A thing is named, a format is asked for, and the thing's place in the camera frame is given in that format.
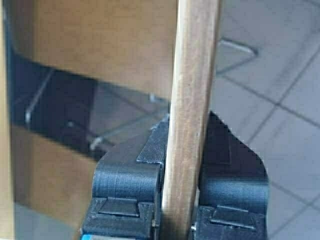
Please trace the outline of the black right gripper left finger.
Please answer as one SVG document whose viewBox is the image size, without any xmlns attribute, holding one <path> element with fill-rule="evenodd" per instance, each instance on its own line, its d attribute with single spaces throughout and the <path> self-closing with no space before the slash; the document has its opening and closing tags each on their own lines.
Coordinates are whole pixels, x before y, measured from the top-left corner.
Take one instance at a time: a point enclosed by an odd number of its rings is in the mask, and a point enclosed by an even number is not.
<svg viewBox="0 0 320 240">
<path fill-rule="evenodd" d="M 169 119 L 166 114 L 98 161 L 81 239 L 159 239 Z"/>
</svg>

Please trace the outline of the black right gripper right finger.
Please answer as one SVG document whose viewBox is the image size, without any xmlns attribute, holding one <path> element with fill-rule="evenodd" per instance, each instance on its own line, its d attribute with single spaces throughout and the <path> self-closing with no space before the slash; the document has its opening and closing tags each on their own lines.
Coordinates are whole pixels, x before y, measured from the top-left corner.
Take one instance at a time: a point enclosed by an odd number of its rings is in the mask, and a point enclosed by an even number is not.
<svg viewBox="0 0 320 240">
<path fill-rule="evenodd" d="M 269 178 L 261 158 L 210 112 L 194 240 L 266 240 Z"/>
</svg>

